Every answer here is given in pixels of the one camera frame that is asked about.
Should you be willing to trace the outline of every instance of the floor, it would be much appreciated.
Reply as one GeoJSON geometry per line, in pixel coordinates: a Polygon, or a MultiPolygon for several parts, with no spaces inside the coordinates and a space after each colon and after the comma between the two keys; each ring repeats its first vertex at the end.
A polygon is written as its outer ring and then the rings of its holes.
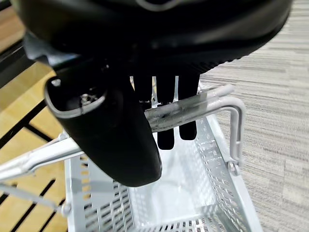
{"type": "MultiPolygon", "coordinates": [[[[247,107],[242,175],[265,232],[309,231],[309,1],[253,54],[202,75],[247,107]]],[[[218,115],[228,137],[227,114],[218,115]]]]}
{"type": "MultiPolygon", "coordinates": [[[[7,18],[16,20],[11,15],[7,12],[5,19],[0,15],[0,21],[4,19],[0,31],[9,27],[15,40],[23,29],[18,26],[15,31],[6,24],[7,18]]],[[[287,25],[270,43],[201,77],[205,86],[234,84],[234,96],[247,106],[242,175],[265,232],[309,231],[308,28],[309,1],[295,0],[287,25]]],[[[10,43],[2,38],[0,51],[10,43]]],[[[52,75],[49,68],[36,63],[0,89],[0,137],[42,100],[43,84],[52,75]]],[[[228,137],[228,114],[219,114],[218,119],[228,137]]],[[[31,123],[53,138],[61,131],[47,109],[31,123]]],[[[43,140],[22,129],[0,150],[0,163],[42,144],[43,140]]],[[[63,163],[10,184],[38,195],[49,187],[44,197],[59,203],[65,197],[63,163]]],[[[44,206],[0,193],[1,232],[65,232],[66,220],[57,214],[48,221],[51,215],[44,206]]]]}

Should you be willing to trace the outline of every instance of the plastic part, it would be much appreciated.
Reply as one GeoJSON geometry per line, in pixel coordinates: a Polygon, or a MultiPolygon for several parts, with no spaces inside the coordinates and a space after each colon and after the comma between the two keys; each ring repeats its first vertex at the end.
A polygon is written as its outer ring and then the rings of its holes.
{"type": "Polygon", "coordinates": [[[129,80],[95,85],[93,93],[83,86],[55,87],[52,80],[45,86],[47,106],[100,169],[131,187],[160,178],[158,148],[129,80]]]}

